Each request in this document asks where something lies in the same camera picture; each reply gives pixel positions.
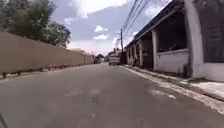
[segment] sidewalk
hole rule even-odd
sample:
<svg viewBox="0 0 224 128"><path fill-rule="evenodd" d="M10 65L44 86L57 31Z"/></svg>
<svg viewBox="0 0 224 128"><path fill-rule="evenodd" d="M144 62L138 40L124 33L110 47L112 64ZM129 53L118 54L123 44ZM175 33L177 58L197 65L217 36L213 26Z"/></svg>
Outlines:
<svg viewBox="0 0 224 128"><path fill-rule="evenodd" d="M166 82L172 83L182 88L224 102L224 83L212 82L205 79L184 79L180 77L151 72L149 70L141 69L138 67L132 67L129 65L124 65L124 67L138 71L143 74L151 75L153 77L165 80Z"/></svg>

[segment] building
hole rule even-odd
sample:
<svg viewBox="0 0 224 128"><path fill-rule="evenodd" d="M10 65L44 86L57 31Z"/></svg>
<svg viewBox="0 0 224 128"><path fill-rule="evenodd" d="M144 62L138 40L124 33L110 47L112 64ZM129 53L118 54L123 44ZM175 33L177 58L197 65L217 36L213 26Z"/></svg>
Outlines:
<svg viewBox="0 0 224 128"><path fill-rule="evenodd" d="M224 81L224 3L173 0L125 47L127 63Z"/></svg>

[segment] cloud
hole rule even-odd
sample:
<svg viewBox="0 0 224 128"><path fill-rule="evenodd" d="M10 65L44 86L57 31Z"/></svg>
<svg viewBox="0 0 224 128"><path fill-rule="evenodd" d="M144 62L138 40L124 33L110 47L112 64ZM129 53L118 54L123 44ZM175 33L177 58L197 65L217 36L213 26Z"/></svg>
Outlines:
<svg viewBox="0 0 224 128"><path fill-rule="evenodd" d="M68 49L80 48L89 53L107 55L108 52L112 51L114 44L112 40L83 40L83 41L72 41L68 45Z"/></svg>
<svg viewBox="0 0 224 128"><path fill-rule="evenodd" d="M68 17L68 18L65 18L64 19L64 22L67 25L71 25L72 24L72 21L74 21L74 18L72 18L72 17Z"/></svg>
<svg viewBox="0 0 224 128"><path fill-rule="evenodd" d="M172 0L160 0L160 2L157 3L150 3L145 14L150 18L153 18L171 1Z"/></svg>
<svg viewBox="0 0 224 128"><path fill-rule="evenodd" d="M94 30L94 32L103 32L103 31L108 31L108 29L107 28L103 28L100 25L97 25L96 29Z"/></svg>
<svg viewBox="0 0 224 128"><path fill-rule="evenodd" d="M93 39L94 40L106 40L108 37L109 37L109 35L101 34L101 35L93 37Z"/></svg>
<svg viewBox="0 0 224 128"><path fill-rule="evenodd" d="M109 7L120 7L127 4L130 0L70 0L69 6L78 9L81 17L98 12Z"/></svg>

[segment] road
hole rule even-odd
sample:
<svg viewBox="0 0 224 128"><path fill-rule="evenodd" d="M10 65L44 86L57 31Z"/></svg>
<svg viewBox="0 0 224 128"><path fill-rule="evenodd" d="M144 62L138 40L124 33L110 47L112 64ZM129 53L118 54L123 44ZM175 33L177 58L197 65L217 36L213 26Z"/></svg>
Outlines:
<svg viewBox="0 0 224 128"><path fill-rule="evenodd" d="M9 128L223 128L224 116L106 64L0 81Z"/></svg>

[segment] utility pole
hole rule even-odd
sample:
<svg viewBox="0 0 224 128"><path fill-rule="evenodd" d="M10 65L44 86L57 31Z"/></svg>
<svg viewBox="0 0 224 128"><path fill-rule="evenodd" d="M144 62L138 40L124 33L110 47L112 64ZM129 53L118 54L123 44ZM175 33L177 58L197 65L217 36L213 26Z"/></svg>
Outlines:
<svg viewBox="0 0 224 128"><path fill-rule="evenodd" d="M124 52L124 46L123 46L123 31L121 29L121 50L122 50L122 53Z"/></svg>

